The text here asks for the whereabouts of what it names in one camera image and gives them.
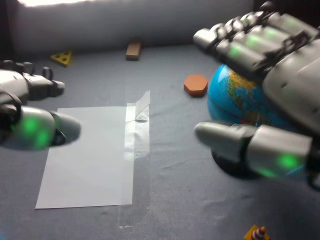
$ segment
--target ocean on globe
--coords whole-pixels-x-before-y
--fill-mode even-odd
[[[213,120],[292,129],[266,104],[259,86],[238,75],[227,65],[221,65],[211,80],[208,88],[208,109]]]

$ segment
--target globe stand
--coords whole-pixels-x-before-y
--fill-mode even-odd
[[[211,154],[215,163],[227,174],[239,179],[257,179],[259,174],[251,171],[244,161],[232,162],[211,150]]]

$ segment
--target yellow triangle with holes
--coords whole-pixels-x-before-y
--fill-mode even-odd
[[[52,60],[54,60],[55,62],[65,66],[65,67],[68,67],[70,60],[71,60],[71,55],[72,55],[71,51],[64,51],[64,52],[53,54],[50,56],[50,58]]]

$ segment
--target gray backdrop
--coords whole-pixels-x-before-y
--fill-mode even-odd
[[[136,148],[132,205],[35,210],[48,151],[0,148],[3,240],[241,240],[253,224],[273,240],[320,239],[319,193],[304,182],[231,177],[196,140],[193,127],[210,120],[207,97],[191,98],[183,82],[211,78],[219,63],[193,45],[146,48],[137,62],[124,50],[74,55],[68,68],[29,61],[66,83],[63,96],[31,103],[46,110],[124,106],[150,90],[150,153]]]
[[[253,0],[96,0],[25,7],[7,0],[19,54],[191,43],[202,28],[253,9]]]

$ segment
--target gray wall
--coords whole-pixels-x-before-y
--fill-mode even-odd
[[[133,37],[142,38],[147,46],[190,43],[197,30],[252,9],[253,0],[96,0],[9,6],[18,54],[123,48]]]

